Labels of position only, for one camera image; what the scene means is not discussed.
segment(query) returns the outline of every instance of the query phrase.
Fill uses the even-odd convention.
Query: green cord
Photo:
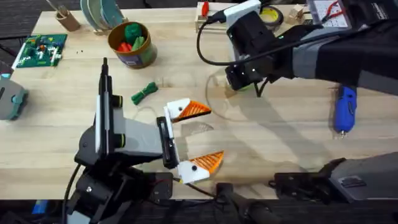
[[[131,100],[135,105],[138,105],[145,98],[145,96],[154,93],[157,90],[158,87],[156,86],[156,84],[154,82],[151,82],[142,91],[133,95],[131,97]]]

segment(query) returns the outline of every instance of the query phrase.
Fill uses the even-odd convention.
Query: tape roll
[[[261,19],[269,29],[278,28],[284,21],[282,12],[273,6],[265,6],[261,11]]]

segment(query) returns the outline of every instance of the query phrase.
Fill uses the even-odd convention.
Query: gray device
[[[17,119],[28,95],[28,91],[10,77],[10,73],[3,73],[0,78],[0,120]]]

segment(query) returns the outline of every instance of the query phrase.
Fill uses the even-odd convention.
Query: wooden table
[[[282,7],[284,12],[289,8]],[[109,58],[114,93],[125,99],[127,118],[155,123],[168,101],[189,97],[213,109],[212,114],[174,126],[180,157],[225,150],[219,171],[199,187],[232,182],[247,197],[275,198],[267,183],[275,172],[317,171],[331,159],[364,158],[396,151],[398,100],[395,96],[358,90],[356,126],[345,139],[331,129],[336,84],[316,80],[279,80],[263,97],[254,90],[225,87],[224,67],[202,62],[195,48],[195,8],[123,10],[130,21],[144,23],[158,48],[154,64],[132,70],[92,33],[81,11],[72,12],[82,28],[68,33],[57,67],[20,68],[12,79],[30,90],[29,104],[17,121],[0,122],[0,198],[62,198],[83,131],[93,122],[102,58]],[[43,12],[34,34],[65,33]],[[204,34],[202,51],[209,59],[228,59],[227,38]],[[139,106],[130,102],[149,82],[160,90]],[[162,161],[144,164],[165,170]],[[202,198],[175,184],[174,198]]]

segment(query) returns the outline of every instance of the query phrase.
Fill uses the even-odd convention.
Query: glue gun
[[[336,99],[335,118],[333,127],[344,137],[355,124],[356,89],[341,85]]]

